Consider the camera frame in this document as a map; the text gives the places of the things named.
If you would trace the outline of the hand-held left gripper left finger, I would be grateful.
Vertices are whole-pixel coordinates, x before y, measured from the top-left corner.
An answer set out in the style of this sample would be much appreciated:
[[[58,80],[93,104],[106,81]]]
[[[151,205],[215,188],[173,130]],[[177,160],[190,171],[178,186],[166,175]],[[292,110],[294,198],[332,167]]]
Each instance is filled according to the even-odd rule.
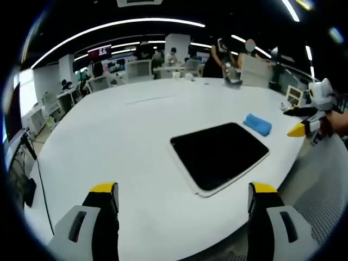
[[[56,260],[119,260],[118,213],[118,184],[98,184],[57,222],[47,247]]]

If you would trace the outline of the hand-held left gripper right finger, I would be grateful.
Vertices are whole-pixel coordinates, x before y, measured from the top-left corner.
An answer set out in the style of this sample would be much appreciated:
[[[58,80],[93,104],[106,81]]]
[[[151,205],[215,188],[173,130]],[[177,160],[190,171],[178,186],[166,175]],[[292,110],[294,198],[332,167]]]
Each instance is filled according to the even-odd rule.
[[[312,227],[271,185],[248,185],[248,260],[307,260],[319,245]]]

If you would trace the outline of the person's right hand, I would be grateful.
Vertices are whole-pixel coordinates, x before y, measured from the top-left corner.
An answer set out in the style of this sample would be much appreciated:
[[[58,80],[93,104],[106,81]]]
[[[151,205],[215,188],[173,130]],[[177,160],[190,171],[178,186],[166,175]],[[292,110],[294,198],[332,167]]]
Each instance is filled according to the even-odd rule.
[[[328,111],[325,115],[322,132],[328,136],[333,133],[340,137],[347,136],[347,112],[340,114],[333,110]]]

